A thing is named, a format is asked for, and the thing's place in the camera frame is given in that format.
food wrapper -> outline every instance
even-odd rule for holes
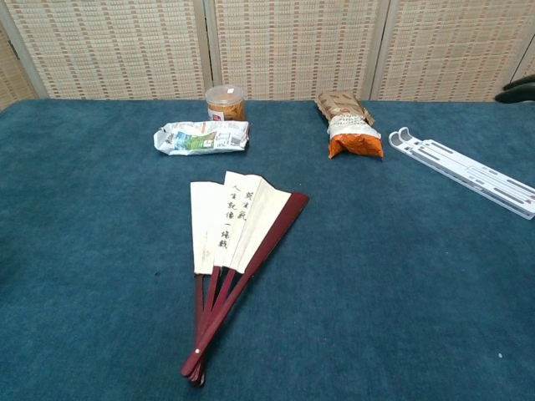
[[[245,150],[247,121],[168,123],[154,134],[154,147],[167,155],[204,155]]]
[[[329,120],[329,158],[347,150],[365,156],[383,157],[381,134],[371,127],[374,118],[349,92],[325,92],[315,99]]]

white plastic stand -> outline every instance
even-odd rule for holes
[[[406,127],[388,141],[401,153],[463,184],[525,219],[535,216],[535,189],[466,157],[434,140],[419,140]]]

label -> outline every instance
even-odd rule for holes
[[[366,124],[362,117],[355,114],[334,116],[329,123],[327,133],[329,134],[330,139],[341,134],[371,135],[379,140],[381,139],[381,134],[379,132]]]
[[[208,108],[208,115],[212,121],[225,121],[225,115],[222,111],[215,111]]]

black object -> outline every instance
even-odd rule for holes
[[[494,98],[500,103],[518,103],[535,100],[535,74],[520,78],[503,87],[503,92]]]

jar lid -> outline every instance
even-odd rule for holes
[[[230,105],[243,100],[243,90],[236,85],[219,85],[206,91],[206,101],[211,104]]]

